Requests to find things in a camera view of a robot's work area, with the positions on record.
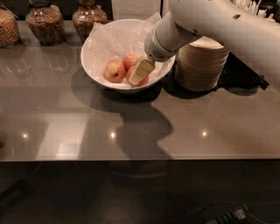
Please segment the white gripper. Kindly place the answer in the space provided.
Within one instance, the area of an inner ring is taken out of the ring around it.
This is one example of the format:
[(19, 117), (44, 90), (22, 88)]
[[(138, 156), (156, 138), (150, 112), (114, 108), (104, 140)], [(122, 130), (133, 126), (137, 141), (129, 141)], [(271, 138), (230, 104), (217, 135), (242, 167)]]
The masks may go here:
[(148, 57), (141, 56), (132, 70), (129, 82), (139, 84), (151, 74), (155, 61), (166, 62), (176, 53), (176, 24), (173, 22), (160, 21), (148, 33), (144, 42), (144, 51)]

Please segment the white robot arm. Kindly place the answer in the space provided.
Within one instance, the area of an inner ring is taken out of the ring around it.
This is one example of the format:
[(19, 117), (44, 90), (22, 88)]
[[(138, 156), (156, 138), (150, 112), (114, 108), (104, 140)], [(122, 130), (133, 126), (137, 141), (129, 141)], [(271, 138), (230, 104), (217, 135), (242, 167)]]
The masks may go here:
[(129, 81), (139, 83), (155, 69), (156, 62), (167, 61), (202, 36), (221, 43), (280, 89), (280, 24), (241, 10), (230, 0), (169, 0), (169, 11), (147, 35), (145, 55)]

